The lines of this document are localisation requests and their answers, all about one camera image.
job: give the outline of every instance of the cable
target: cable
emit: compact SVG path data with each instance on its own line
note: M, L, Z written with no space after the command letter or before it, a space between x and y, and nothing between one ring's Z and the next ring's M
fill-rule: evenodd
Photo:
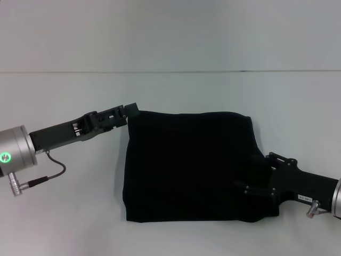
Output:
M43 182L45 182L45 181L48 181L48 180L57 178L58 176L60 176L60 175L62 175L63 173L65 173L65 171L66 171L66 166L65 166L63 163L61 163L61 162L59 162L59 161L53 159L53 158L50 156L50 151L47 151L46 154L47 154L48 158L49 158L51 161L55 162L56 164L61 165L61 166L63 167L63 170L62 170L60 173L57 173L57 174L52 175L52 176L50 176L50 177L44 176L44 177L41 177L41 178L38 178L38 179L35 179L35 180L30 180L30 181L28 181L28 182L26 182L26 183L24 183L24 184L21 184L21 185L20 185L20 188L21 188L22 190L27 189L27 188L34 187L34 186L39 185L39 184L41 184L41 183L43 183Z
M58 176L60 176L60 175L62 175L63 173L65 173L65 171L66 171L66 166L65 166L63 163L61 163L61 162L59 162L59 161L53 159L52 156L50 155L50 151L47 151L46 154L47 154L48 158L49 158L51 161L53 161L53 162L55 162L56 164L59 164L59 165L61 165L61 166L63 167L63 170L62 170L60 173L57 173L57 174L52 175L52 176L50 176L50 177L47 177L47 179L48 179L48 180L51 180L51 179L57 178Z

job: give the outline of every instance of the black cloth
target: black cloth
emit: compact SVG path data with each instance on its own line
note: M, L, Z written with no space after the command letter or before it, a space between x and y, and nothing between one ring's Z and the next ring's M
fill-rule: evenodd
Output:
M278 216L267 188L272 169L257 147L250 117L236 113L161 114L128 120L123 200L135 222L240 220Z

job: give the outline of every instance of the white sticker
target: white sticker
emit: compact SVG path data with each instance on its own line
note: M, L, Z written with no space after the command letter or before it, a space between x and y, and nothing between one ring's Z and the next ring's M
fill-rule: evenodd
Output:
M313 202L313 199L312 199L312 198L306 197L306 196L298 195L298 199L303 200L303 201L307 201L307 202L310 202L310 203Z

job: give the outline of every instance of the green indicator light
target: green indicator light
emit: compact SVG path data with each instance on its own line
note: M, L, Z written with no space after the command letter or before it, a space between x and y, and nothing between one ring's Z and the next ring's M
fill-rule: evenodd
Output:
M11 160L11 154L7 152L3 152L0 154L0 161L2 163L8 163Z

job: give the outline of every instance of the white background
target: white background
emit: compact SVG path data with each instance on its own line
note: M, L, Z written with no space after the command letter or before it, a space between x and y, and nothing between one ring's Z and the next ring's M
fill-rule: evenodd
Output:
M252 117L263 153L339 179L341 72L207 71L339 70L340 11L339 1L2 0L0 130L132 102L235 111ZM178 71L201 73L165 73ZM67 172L17 198L0 179L0 255L339 255L341 222L308 219L297 202L257 223L127 222L127 143L125 126L53 150ZM60 171L37 158L21 182Z

